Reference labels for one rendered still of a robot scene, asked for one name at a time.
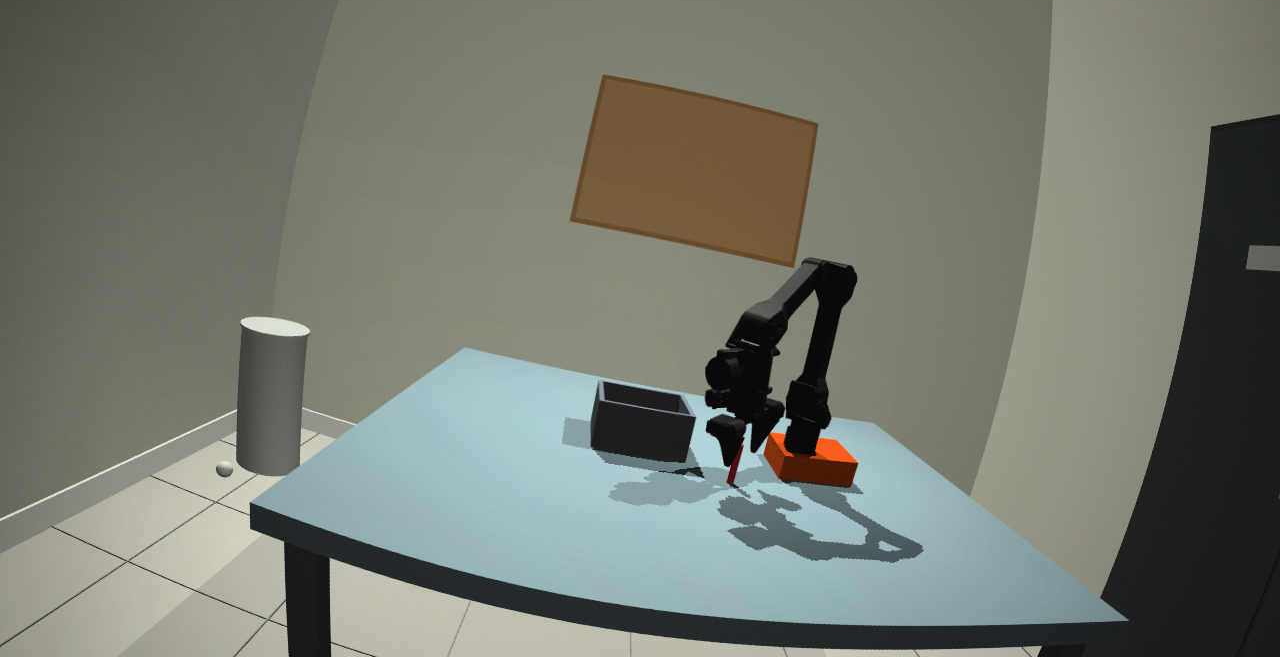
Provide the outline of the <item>red peg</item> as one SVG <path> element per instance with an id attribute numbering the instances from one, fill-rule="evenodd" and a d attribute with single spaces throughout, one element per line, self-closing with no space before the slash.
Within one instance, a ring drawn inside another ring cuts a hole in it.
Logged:
<path id="1" fill-rule="evenodd" d="M 742 455 L 742 447 L 744 446 L 740 447 L 736 457 L 733 458 L 733 462 L 731 464 L 730 475 L 728 475 L 728 479 L 727 479 L 728 484 L 733 484 L 735 475 L 736 475 L 736 471 L 737 471 L 737 467 L 739 467 L 739 464 L 740 464 L 740 458 L 741 458 L 741 455 Z"/>

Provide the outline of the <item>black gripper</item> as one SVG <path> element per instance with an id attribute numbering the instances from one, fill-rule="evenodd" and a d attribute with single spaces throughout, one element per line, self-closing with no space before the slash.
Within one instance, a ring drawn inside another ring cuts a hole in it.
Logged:
<path id="1" fill-rule="evenodd" d="M 781 401 L 767 398 L 772 393 L 768 385 L 739 385 L 732 388 L 735 393 L 733 415 L 721 414 L 707 421 L 707 433 L 716 437 L 721 443 L 721 455 L 726 467 L 730 467 L 736 457 L 742 441 L 742 435 L 751 423 L 750 452 L 756 453 L 763 441 L 772 432 L 780 418 L 785 418 L 785 405 Z"/>

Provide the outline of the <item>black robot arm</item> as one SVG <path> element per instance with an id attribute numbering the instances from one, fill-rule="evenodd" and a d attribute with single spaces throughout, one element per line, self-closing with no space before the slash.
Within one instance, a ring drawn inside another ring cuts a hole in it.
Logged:
<path id="1" fill-rule="evenodd" d="M 755 304 L 742 312 L 724 345 L 731 350 L 717 350 L 717 356 L 707 364 L 705 377 L 712 387 L 705 394 L 707 407 L 726 409 L 726 412 L 732 414 L 736 393 L 732 388 L 745 384 L 768 385 L 773 357 L 780 355 L 776 345 L 788 329 L 788 318 L 815 289 L 819 309 L 803 374 L 788 384 L 785 419 L 792 420 L 783 444 L 787 452 L 817 456 L 820 429 L 829 426 L 832 419 L 827 405 L 829 391 L 826 373 L 840 312 L 852 297 L 856 283 L 858 274 L 851 265 L 804 259 L 801 268 L 771 300 Z"/>

